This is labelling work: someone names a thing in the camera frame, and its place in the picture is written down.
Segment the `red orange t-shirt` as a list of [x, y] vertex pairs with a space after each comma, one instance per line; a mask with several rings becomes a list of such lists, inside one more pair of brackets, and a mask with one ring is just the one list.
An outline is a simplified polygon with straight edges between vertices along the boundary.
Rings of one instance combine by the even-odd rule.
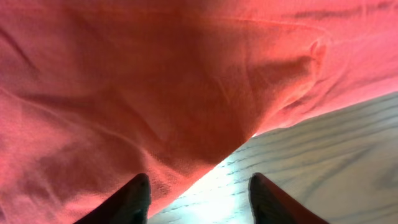
[[1, 222], [153, 215], [251, 137], [397, 90], [397, 2], [1, 2]]

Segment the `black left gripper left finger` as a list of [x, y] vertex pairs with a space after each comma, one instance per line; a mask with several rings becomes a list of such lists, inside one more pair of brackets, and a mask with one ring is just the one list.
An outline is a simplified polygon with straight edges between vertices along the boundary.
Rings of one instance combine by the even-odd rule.
[[146, 224], [151, 204], [149, 177], [140, 173], [75, 224]]

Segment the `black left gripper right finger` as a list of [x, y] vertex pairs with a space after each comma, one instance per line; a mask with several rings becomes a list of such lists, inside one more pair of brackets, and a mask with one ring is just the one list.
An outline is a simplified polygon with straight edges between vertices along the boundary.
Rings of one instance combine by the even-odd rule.
[[248, 190], [255, 224], [328, 224], [262, 173], [252, 175]]

